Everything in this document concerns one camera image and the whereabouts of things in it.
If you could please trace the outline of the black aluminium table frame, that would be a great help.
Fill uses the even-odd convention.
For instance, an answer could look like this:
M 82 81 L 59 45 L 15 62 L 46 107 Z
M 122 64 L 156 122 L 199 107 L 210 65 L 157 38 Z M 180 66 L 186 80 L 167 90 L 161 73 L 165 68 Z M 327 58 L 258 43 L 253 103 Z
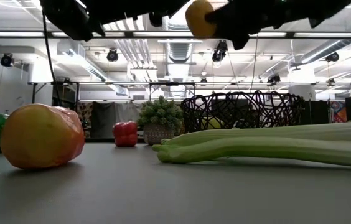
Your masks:
M 85 138 L 86 143 L 114 143 L 114 138 Z M 143 138 L 138 138 L 138 144 L 144 144 L 145 141 Z

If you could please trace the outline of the red-yellow mango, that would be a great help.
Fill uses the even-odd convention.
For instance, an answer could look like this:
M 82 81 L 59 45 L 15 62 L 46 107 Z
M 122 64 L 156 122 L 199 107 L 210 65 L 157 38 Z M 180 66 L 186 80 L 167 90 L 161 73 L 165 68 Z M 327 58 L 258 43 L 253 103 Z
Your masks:
M 0 138 L 4 157 L 20 169 L 62 166 L 78 157 L 84 145 L 84 130 L 75 111 L 38 103 L 11 113 Z

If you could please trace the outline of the red bell pepper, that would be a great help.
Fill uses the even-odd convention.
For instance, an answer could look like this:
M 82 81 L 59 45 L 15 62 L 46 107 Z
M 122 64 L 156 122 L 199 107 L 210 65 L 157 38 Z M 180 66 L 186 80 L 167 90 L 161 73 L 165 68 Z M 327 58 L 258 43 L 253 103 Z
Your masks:
M 134 147 L 138 141 L 138 127 L 134 121 L 116 123 L 112 129 L 117 147 Z

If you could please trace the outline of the black background rig frame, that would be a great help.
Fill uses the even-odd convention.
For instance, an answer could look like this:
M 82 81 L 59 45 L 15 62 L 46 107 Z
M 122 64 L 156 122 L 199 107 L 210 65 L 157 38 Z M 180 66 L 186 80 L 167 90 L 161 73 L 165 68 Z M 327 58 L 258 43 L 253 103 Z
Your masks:
M 36 94 L 43 86 L 52 85 L 55 96 L 62 96 L 60 87 L 69 87 L 75 92 L 75 100 L 80 101 L 81 87 L 100 87 L 103 91 L 112 91 L 116 96 L 122 97 L 124 101 L 133 100 L 133 91 L 145 90 L 145 100 L 157 98 L 164 93 L 163 88 L 179 87 L 180 90 L 168 90 L 170 98 L 186 98 L 187 95 L 196 95 L 197 90 L 209 90 L 218 93 L 220 91 L 246 91 L 253 93 L 254 91 L 272 92 L 285 90 L 290 87 L 313 87 L 321 91 L 331 91 L 342 88 L 350 88 L 351 82 L 314 82 L 314 83 L 264 83 L 264 82 L 31 82 L 33 86 L 33 94 Z

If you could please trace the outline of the potted green succulent plant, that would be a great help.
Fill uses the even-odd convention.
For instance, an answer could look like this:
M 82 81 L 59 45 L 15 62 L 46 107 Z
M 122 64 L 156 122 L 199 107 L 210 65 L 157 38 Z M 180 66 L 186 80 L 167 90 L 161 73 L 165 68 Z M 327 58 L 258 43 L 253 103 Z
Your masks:
M 174 100 L 160 96 L 142 104 L 137 121 L 143 129 L 145 143 L 152 146 L 163 139 L 172 139 L 180 132 L 183 123 L 182 109 Z

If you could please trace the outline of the yellow-green pear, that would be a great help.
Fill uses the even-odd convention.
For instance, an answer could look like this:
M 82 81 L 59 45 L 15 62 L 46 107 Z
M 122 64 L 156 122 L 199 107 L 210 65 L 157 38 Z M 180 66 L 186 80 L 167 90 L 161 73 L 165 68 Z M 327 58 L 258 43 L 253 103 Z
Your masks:
M 204 117 L 200 123 L 200 128 L 202 130 L 222 129 L 224 127 L 225 127 L 225 122 L 215 116 Z

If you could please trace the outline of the silver ventilation duct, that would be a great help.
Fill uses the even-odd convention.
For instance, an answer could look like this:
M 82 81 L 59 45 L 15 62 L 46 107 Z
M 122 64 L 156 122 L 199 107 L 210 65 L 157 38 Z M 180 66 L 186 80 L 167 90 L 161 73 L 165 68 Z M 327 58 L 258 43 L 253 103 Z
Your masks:
M 179 11 L 173 16 L 163 17 L 163 31 L 188 32 L 185 12 Z M 192 56 L 192 39 L 167 39 L 165 43 L 167 55 L 167 74 L 170 77 L 187 77 L 190 70 Z

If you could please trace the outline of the orange-yellow lemon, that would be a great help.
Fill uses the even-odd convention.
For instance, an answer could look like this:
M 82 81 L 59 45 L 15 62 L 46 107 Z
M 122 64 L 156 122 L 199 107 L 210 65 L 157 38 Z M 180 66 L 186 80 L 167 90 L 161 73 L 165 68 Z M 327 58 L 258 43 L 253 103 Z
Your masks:
M 215 34 L 217 25 L 205 20 L 205 16 L 214 11 L 207 0 L 195 0 L 186 10 L 185 19 L 192 35 L 198 39 L 209 39 Z

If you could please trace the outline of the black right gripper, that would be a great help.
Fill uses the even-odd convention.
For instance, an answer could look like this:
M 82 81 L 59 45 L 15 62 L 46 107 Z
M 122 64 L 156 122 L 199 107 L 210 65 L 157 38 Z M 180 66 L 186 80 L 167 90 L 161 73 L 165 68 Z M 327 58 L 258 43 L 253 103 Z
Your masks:
M 249 41 L 248 30 L 308 19 L 313 29 L 351 4 L 351 0 L 232 0 L 205 15 L 217 26 L 214 37 L 232 41 L 235 50 Z

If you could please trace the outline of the grey table mat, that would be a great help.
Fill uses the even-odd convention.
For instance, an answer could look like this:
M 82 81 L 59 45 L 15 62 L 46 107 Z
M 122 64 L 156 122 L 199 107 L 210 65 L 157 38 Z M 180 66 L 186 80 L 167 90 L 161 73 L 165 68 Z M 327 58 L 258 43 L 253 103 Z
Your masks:
M 160 163 L 87 144 L 39 172 L 0 155 L 0 224 L 351 224 L 351 168 L 275 159 Z

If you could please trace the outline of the green celery bunch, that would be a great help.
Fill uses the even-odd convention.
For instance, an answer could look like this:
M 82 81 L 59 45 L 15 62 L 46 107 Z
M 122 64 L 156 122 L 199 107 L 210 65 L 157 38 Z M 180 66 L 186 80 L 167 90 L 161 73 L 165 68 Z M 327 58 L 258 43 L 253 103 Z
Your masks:
M 351 166 L 351 122 L 210 129 L 163 139 L 152 149 L 161 162 L 173 164 L 262 157 Z

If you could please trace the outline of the colourful patterned cloth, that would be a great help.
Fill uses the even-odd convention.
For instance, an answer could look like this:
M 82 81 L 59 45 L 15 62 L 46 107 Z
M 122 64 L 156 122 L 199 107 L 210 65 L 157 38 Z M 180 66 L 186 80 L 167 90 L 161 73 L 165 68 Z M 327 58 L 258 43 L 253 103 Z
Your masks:
M 330 114 L 333 123 L 346 123 L 347 112 L 345 101 L 331 101 Z

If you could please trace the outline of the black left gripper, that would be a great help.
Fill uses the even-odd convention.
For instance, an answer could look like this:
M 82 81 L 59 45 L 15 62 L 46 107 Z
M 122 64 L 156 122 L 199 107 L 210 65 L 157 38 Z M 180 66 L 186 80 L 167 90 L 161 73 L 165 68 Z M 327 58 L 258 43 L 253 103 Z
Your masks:
M 152 26 L 162 26 L 190 0 L 40 0 L 47 19 L 73 40 L 105 36 L 103 24 L 148 14 Z

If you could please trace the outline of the overhead LED light bar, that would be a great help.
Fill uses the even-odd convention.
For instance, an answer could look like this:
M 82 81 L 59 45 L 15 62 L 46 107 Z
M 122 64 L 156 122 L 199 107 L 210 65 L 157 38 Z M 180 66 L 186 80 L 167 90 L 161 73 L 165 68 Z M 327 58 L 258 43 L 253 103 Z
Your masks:
M 43 38 L 41 31 L 2 31 L 0 38 Z M 193 35 L 184 31 L 109 31 L 106 39 L 191 39 Z M 351 32 L 273 32 L 265 31 L 250 35 L 257 39 L 351 39 Z

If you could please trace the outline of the grey hanging cloth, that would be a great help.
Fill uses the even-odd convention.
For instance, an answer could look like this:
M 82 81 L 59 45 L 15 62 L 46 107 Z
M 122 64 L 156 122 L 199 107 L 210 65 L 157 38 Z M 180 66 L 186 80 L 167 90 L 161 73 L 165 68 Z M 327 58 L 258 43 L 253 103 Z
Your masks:
M 97 103 L 93 102 L 91 112 L 92 138 L 113 138 L 116 123 L 137 121 L 141 106 L 134 103 Z

